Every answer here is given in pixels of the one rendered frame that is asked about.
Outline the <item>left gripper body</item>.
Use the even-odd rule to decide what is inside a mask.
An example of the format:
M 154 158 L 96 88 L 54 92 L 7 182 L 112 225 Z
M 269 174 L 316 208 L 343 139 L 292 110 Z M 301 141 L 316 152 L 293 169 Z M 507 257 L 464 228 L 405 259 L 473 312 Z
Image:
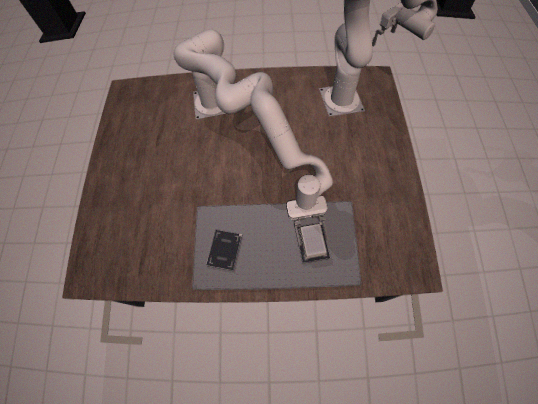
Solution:
M 381 18 L 381 22 L 380 22 L 380 26 L 387 29 L 390 26 L 394 25 L 396 23 L 396 17 L 398 15 L 399 11 L 403 7 L 404 6 L 400 3 L 400 4 L 396 5 L 395 7 L 391 8 L 390 10 L 386 11 L 385 13 L 383 13 L 382 18 Z

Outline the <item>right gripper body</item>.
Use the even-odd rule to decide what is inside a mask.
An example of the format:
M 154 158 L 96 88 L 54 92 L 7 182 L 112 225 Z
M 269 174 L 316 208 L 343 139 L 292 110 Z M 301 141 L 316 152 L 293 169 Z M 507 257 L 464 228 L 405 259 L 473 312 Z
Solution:
M 317 198 L 316 204 L 312 209 L 304 210 L 301 209 L 297 203 L 296 200 L 288 201 L 287 202 L 287 213 L 288 218 L 291 220 L 298 219 L 297 217 L 312 217 L 314 214 L 320 214 L 323 215 L 327 211 L 327 204 L 325 201 L 325 198 L 323 196 L 319 196 Z

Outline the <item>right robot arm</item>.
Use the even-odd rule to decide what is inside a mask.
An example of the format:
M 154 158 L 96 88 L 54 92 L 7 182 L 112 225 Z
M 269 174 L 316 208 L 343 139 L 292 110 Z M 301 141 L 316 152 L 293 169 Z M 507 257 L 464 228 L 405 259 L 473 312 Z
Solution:
M 270 76 L 257 72 L 235 83 L 236 70 L 221 57 L 223 50 L 223 38 L 213 29 L 179 43 L 174 49 L 176 63 L 193 71 L 200 97 L 196 97 L 196 109 L 204 115 L 234 114 L 250 106 L 251 102 L 253 113 L 282 166 L 286 169 L 303 165 L 313 167 L 314 176 L 304 175 L 298 180 L 296 195 L 296 203 L 301 209 L 313 208 L 317 198 L 333 185 L 328 167 L 320 158 L 301 151 L 280 104 L 273 97 Z

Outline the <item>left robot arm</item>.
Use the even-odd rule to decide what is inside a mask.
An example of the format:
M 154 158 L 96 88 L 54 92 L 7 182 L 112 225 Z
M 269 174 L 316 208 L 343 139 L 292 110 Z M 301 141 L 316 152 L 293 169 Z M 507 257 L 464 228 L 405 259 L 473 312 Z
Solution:
M 426 40 L 435 27 L 432 20 L 437 14 L 436 0 L 401 0 L 401 3 L 404 7 L 396 23 Z M 418 11 L 412 10 L 419 5 Z M 337 29 L 334 41 L 337 64 L 334 86 L 324 96 L 326 105 L 339 113 L 349 113 L 358 107 L 356 88 L 361 68 L 372 59 L 369 6 L 370 0 L 344 0 L 345 23 Z

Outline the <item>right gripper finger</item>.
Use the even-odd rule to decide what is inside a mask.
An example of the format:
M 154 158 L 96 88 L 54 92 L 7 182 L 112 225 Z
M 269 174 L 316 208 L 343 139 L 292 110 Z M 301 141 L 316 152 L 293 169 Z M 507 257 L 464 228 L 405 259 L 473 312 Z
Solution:
M 325 217 L 324 216 L 320 217 L 320 214 L 312 215 L 312 218 L 317 218 L 317 217 L 319 219 L 319 222 L 322 221 L 323 228 L 324 228 L 323 234 L 324 234 L 324 237 L 325 237 L 325 241 L 329 241 L 328 233 L 327 233 L 327 229 L 326 229 L 326 225 L 325 225 Z
M 300 235 L 298 234 L 298 229 L 297 229 L 297 225 L 300 225 L 300 220 L 305 220 L 305 216 L 303 217 L 298 217 L 298 221 L 294 221 L 294 226 L 295 226 L 295 231 L 296 231 L 296 236 L 297 236 L 297 241 L 298 241 L 298 246 L 302 246 L 302 243 L 301 243 L 301 238 L 300 238 Z

